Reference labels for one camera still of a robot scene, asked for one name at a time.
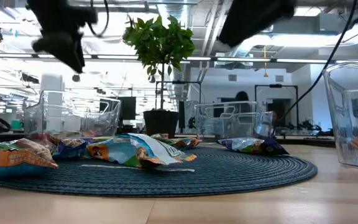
table surface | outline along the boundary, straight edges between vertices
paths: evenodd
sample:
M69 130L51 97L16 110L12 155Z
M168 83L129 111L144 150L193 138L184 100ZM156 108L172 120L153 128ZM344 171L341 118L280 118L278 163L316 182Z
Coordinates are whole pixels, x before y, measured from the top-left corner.
M358 168L336 151L284 146L318 166L307 182L246 194L192 198L101 198L0 189L0 223L358 223Z

black hair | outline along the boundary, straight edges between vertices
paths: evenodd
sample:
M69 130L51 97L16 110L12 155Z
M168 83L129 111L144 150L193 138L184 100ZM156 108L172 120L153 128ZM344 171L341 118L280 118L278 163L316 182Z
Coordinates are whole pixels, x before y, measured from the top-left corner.
M249 101L248 94L244 91L240 91L236 95L236 101Z

woven placemat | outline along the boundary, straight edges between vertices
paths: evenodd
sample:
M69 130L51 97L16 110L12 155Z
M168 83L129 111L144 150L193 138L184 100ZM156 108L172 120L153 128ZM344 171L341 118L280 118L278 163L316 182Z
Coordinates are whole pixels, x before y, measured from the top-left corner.
M312 163L291 156L248 156L216 147L186 152L196 154L197 159L159 170L94 159L59 162L59 169L40 177L0 179L0 187L68 195L187 197L272 189L317 174Z

clear plastic bin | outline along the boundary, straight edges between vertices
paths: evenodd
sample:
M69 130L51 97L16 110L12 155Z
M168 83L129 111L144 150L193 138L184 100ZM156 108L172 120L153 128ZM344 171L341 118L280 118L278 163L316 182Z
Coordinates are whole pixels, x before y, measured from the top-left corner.
M262 113L257 102L239 101L195 106L197 138L227 139L271 135L272 112Z
M112 136L120 106L119 100L110 98L45 90L38 104L24 110L24 133L30 138L34 134L59 138Z
M324 71L339 162L358 166L358 63Z

white wall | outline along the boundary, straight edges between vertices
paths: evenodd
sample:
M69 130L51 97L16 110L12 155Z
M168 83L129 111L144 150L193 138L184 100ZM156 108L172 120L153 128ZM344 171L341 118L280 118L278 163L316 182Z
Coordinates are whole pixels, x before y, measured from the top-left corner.
M276 84L275 76L284 75L282 85L291 85L291 74L285 69L268 69L268 77L264 77L265 70L254 71L251 69L226 70L223 68L208 69L201 91L205 97L205 103L220 102L220 98L234 98L239 91L245 91L250 100L255 100L255 85ZM228 75L237 75L236 82L230 82ZM191 69L192 81L198 76L198 68ZM190 89L188 100L198 101L198 92ZM295 91L282 89L271 89L268 87L258 87L257 101L266 102L267 99L295 99Z
M321 73L324 65L310 65L311 83L313 84ZM323 130L332 128L331 115L329 114L328 99L324 77L320 79L311 91L313 104L313 121L321 126Z
M311 86L311 69L310 65L305 65L297 71L292 73L292 84L298 85L298 95L299 97L306 92L306 90ZM306 95L298 104L299 107L299 121L302 122L306 119L313 117L313 107L312 107L312 96L311 94ZM291 114L291 122L296 125L296 113Z

